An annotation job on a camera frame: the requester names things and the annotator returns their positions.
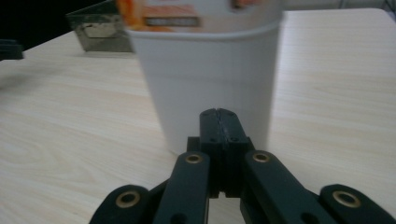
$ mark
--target black object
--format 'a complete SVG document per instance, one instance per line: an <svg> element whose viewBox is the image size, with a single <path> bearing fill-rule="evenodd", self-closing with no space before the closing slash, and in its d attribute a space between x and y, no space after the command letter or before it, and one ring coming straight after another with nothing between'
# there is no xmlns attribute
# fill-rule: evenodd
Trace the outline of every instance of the black object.
<svg viewBox="0 0 396 224"><path fill-rule="evenodd" d="M332 185L315 195L267 151L255 150L235 113L200 115L200 137L189 137L171 177L147 191L124 186L111 192L91 224L203 224L208 199L219 192L241 199L249 224L381 223L395 219L361 192Z"/></svg>
<svg viewBox="0 0 396 224"><path fill-rule="evenodd" d="M16 40L0 39L0 61L23 59L23 47Z"/></svg>

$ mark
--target light wood tabletop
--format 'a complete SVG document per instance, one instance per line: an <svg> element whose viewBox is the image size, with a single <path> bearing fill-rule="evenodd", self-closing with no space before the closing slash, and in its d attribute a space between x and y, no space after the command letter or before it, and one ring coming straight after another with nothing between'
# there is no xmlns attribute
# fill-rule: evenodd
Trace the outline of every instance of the light wood tabletop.
<svg viewBox="0 0 396 224"><path fill-rule="evenodd" d="M137 59L86 53L69 33L0 62L0 223L88 223L113 189L170 176L177 156ZM395 217L395 22L286 12L270 130L306 188L348 185ZM211 200L209 223L244 223L238 200Z"/></svg>

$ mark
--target table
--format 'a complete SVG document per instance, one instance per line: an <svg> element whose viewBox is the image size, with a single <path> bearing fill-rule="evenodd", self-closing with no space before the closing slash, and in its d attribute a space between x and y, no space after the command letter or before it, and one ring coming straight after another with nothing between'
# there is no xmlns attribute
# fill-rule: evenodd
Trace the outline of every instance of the table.
<svg viewBox="0 0 396 224"><path fill-rule="evenodd" d="M359 189L396 216L396 25L378 9L285 13L269 150L308 189ZM87 223L113 189L172 172L136 55L69 33L0 62L0 223ZM243 223L237 199L209 223Z"/></svg>

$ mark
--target dark background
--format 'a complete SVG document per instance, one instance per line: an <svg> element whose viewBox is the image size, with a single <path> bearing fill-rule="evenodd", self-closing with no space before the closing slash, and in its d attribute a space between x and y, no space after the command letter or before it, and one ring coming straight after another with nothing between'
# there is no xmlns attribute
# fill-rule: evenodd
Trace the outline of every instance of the dark background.
<svg viewBox="0 0 396 224"><path fill-rule="evenodd" d="M104 0L1 0L0 39L16 39L30 49L71 28L65 14Z"/></svg>

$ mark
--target white plastic container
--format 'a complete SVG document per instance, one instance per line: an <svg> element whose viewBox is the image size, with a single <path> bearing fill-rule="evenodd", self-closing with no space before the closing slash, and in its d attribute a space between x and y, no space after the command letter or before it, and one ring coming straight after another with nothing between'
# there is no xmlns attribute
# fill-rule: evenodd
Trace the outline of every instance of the white plastic container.
<svg viewBox="0 0 396 224"><path fill-rule="evenodd" d="M171 151L186 151L187 137L199 136L199 114L219 107L265 149L279 23L227 34L127 31Z"/></svg>

